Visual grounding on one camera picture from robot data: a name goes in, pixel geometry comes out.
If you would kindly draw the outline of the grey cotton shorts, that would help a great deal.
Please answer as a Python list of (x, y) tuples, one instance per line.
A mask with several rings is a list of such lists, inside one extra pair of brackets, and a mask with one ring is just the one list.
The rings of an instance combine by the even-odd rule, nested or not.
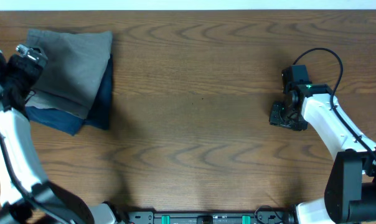
[(86, 118), (111, 54), (113, 34), (69, 34), (31, 29), (26, 44), (41, 47), (48, 57), (27, 106), (57, 109)]

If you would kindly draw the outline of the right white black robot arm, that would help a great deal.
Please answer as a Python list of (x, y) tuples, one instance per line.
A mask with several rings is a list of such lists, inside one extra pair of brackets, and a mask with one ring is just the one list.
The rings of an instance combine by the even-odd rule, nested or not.
[(323, 198), (296, 205), (286, 223), (376, 221), (376, 143), (363, 135), (327, 85), (287, 84), (270, 124), (295, 131), (311, 125), (334, 164)]

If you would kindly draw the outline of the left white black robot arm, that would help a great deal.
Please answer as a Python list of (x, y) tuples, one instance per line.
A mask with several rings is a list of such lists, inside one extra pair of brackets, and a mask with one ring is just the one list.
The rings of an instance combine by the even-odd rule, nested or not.
[(120, 223), (108, 202), (89, 207), (81, 198), (49, 180), (31, 138), (25, 98), (42, 73), (44, 59), (0, 53), (0, 223)]

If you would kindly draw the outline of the folded navy blue shorts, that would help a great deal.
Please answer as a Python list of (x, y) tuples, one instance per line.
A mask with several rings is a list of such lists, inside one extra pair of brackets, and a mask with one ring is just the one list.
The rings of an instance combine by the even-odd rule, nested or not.
[(110, 55), (100, 87), (96, 94), (88, 116), (85, 119), (57, 109), (38, 109), (26, 107), (26, 113), (31, 121), (43, 124), (74, 136), (86, 125), (108, 130), (110, 127), (110, 111), (113, 90), (113, 56)]

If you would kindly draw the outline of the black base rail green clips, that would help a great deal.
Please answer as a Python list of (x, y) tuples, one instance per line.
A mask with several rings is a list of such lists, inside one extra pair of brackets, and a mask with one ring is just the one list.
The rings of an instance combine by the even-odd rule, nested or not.
[(267, 205), (254, 211), (226, 212), (157, 212), (133, 211), (128, 213), (127, 224), (295, 224), (292, 210)]

